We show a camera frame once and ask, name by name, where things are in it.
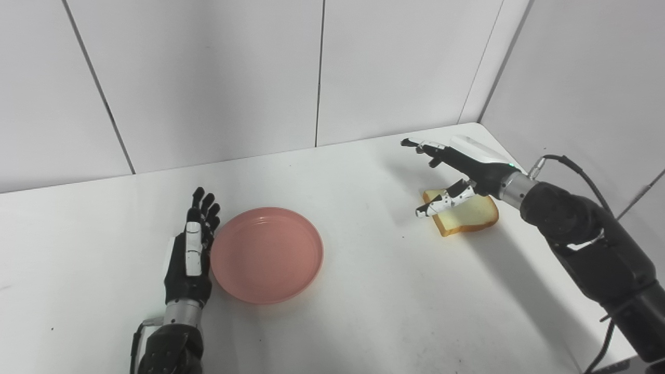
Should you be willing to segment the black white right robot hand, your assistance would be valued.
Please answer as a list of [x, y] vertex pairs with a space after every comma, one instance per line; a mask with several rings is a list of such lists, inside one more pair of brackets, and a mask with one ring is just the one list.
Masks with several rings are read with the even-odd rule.
[[464, 179], [448, 187], [446, 192], [416, 208], [419, 218], [434, 216], [460, 206], [476, 195], [498, 198], [503, 183], [513, 173], [520, 171], [499, 152], [461, 135], [453, 136], [447, 144], [409, 137], [401, 140], [401, 146], [429, 156], [430, 168], [446, 164], [465, 175]]

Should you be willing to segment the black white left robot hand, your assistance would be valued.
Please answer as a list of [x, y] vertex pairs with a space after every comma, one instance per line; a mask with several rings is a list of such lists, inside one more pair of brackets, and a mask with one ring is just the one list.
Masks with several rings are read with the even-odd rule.
[[198, 187], [192, 195], [184, 230], [174, 237], [164, 278], [165, 303], [193, 300], [204, 307], [211, 295], [210, 253], [221, 210], [212, 193]]

